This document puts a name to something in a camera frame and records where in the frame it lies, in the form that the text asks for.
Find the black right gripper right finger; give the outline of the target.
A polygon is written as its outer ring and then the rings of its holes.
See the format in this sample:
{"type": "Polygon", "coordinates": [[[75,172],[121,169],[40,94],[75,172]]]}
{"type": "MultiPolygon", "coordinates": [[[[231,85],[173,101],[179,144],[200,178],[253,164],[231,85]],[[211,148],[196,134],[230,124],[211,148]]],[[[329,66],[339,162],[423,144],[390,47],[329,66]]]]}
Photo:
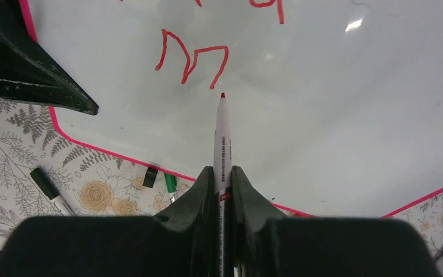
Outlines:
{"type": "Polygon", "coordinates": [[[287,216],[240,167],[231,178],[243,276],[440,275],[422,237],[404,221],[287,216]]]}

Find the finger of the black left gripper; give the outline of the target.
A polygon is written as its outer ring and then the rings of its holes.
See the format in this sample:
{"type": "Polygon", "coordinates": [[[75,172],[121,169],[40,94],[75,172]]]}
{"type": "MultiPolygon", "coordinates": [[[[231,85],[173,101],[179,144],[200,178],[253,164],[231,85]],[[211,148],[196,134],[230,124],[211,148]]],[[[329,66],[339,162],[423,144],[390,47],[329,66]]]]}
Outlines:
{"type": "Polygon", "coordinates": [[[99,106],[37,43],[27,1],[0,1],[0,98],[96,115],[99,106]]]}

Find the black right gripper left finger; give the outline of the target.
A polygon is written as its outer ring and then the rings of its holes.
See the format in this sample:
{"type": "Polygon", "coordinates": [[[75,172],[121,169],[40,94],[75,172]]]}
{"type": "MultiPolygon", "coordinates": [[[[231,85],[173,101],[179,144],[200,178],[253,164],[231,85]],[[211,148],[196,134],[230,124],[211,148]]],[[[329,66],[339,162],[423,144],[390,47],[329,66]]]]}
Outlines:
{"type": "Polygon", "coordinates": [[[0,251],[0,276],[207,276],[212,169],[154,216],[37,216],[0,251]]]}

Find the red capped marker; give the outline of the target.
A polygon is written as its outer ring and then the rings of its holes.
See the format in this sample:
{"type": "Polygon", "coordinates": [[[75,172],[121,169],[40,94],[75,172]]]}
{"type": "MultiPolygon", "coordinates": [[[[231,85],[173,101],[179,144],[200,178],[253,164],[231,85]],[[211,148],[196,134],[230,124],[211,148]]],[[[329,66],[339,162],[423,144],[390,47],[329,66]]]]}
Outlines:
{"type": "Polygon", "coordinates": [[[213,157],[214,185],[214,274],[215,276],[234,276],[232,231],[231,231],[231,130],[228,117],[227,99],[220,96],[217,107],[216,129],[213,157]]]}

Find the pink framed whiteboard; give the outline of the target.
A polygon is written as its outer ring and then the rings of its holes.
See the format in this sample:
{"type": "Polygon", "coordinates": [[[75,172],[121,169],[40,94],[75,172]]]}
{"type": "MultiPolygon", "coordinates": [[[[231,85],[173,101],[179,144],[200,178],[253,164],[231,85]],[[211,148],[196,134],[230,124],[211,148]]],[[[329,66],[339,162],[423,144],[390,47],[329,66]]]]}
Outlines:
{"type": "Polygon", "coordinates": [[[66,138],[184,175],[232,161],[312,215],[383,216],[443,188],[443,1],[25,1],[97,103],[66,138]]]}

